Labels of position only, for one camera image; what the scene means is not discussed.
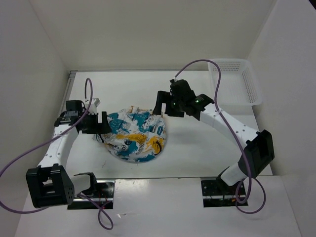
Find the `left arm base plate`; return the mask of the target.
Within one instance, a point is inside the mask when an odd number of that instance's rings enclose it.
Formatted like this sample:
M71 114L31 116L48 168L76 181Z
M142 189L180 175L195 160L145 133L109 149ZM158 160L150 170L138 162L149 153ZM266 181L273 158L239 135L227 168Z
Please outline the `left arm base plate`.
M97 179L96 190L93 194L87 195L102 209L113 209L114 205L115 180ZM97 209L95 205L86 198L77 197L67 207L68 210L92 210Z

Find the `colourful printed shorts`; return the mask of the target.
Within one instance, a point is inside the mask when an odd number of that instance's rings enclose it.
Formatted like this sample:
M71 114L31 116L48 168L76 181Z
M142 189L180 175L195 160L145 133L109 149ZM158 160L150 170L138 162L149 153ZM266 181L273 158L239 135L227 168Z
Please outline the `colourful printed shorts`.
M129 163L154 160L164 149L167 134L162 114L132 106L107 115L112 132L95 134L111 155Z

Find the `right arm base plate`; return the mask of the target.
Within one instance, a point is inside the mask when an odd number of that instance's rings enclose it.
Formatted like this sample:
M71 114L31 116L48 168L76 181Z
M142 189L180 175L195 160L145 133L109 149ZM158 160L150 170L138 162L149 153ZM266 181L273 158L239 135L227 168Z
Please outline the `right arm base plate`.
M237 204L236 197L244 199L246 191L242 184L236 196L238 183L227 186L220 180L213 178L201 179L201 191L204 208L230 207Z

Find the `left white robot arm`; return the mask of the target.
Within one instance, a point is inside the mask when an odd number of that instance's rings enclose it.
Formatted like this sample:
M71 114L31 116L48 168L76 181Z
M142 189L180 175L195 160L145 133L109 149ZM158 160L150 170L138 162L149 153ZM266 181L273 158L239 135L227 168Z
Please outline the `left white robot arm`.
M66 164L79 133L106 134L112 131L106 112L102 112L102 120L98 120L99 104L98 98L85 102L66 101L65 111L54 123L53 142L37 167L26 173L35 208L70 205L80 193L89 198L97 195L99 186L94 173L84 172L71 177L66 172Z

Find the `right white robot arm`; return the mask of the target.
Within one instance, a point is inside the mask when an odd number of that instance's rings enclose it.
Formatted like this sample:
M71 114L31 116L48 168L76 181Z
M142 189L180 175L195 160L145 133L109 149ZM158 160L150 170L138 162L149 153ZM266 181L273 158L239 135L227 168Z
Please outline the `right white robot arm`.
M218 176L216 187L222 194L228 194L237 182L247 177L256 178L275 158L270 132L248 127L222 110L205 94L195 95L186 80L173 79L169 91L158 91L153 110L155 115L161 114L163 104L168 116L193 116L216 129L241 149L239 161Z

